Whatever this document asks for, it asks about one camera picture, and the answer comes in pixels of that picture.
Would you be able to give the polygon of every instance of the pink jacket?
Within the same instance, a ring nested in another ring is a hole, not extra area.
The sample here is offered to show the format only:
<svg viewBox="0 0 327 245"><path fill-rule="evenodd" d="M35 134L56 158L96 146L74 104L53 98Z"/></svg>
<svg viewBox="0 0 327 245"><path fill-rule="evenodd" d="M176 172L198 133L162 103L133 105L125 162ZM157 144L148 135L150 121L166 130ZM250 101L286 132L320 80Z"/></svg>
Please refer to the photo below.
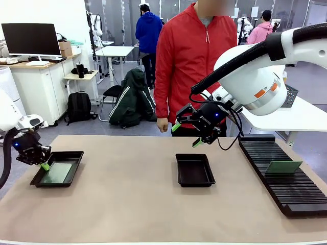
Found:
<svg viewBox="0 0 327 245"><path fill-rule="evenodd" d="M265 22L253 29L250 36L247 38L247 44L254 44L266 40L268 34L272 33L272 25L270 22Z"/></svg>

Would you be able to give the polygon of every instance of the black cup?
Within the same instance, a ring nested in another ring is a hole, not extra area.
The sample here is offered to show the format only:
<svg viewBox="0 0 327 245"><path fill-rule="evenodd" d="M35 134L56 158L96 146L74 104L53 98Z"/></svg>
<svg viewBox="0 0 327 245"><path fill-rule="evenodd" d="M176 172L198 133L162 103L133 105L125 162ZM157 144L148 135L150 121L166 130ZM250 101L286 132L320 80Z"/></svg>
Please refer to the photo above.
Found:
<svg viewBox="0 0 327 245"><path fill-rule="evenodd" d="M76 64L77 74L79 78L84 78L84 65Z"/></svg>

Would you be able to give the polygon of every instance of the black jacket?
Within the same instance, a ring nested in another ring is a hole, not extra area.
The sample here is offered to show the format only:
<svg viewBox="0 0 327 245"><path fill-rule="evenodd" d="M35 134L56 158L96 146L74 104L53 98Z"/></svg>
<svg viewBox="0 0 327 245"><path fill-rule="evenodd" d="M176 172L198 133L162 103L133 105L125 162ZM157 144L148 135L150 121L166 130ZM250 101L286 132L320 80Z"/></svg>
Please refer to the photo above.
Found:
<svg viewBox="0 0 327 245"><path fill-rule="evenodd" d="M142 69L132 69L122 81L122 92L109 115L109 122L122 128L138 125L141 119L156 121L153 102L145 73Z"/></svg>

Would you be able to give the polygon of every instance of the pants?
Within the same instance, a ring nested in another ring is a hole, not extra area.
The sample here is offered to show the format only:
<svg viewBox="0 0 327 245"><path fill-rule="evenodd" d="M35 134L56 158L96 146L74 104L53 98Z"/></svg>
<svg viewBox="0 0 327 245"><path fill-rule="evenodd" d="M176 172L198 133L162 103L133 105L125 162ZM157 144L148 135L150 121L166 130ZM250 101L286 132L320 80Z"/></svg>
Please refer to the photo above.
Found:
<svg viewBox="0 0 327 245"><path fill-rule="evenodd" d="M218 126L221 130L220 137L227 136L227 124L226 121L222 122ZM176 131L172 132L173 137L201 137L201 132L197 129L179 127Z"/></svg>
<svg viewBox="0 0 327 245"><path fill-rule="evenodd" d="M142 58L142 64L144 65L145 75L147 77L148 87L152 87L154 82L151 81L151 74L153 74L153 81L155 80L155 54L149 54Z"/></svg>

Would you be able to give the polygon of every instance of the red jacket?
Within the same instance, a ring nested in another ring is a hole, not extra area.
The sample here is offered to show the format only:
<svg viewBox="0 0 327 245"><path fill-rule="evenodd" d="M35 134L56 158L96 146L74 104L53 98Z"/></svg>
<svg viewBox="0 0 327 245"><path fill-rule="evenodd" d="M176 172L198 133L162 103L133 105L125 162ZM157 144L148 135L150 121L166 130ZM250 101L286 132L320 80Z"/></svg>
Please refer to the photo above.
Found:
<svg viewBox="0 0 327 245"><path fill-rule="evenodd" d="M191 87L213 72L217 59L237 45L237 29L231 18L216 16L206 28L193 6L163 26L157 45L156 114L158 118L168 117L173 124L176 112L190 102ZM208 91L212 93L219 86L217 82ZM200 95L194 99L204 100Z"/></svg>

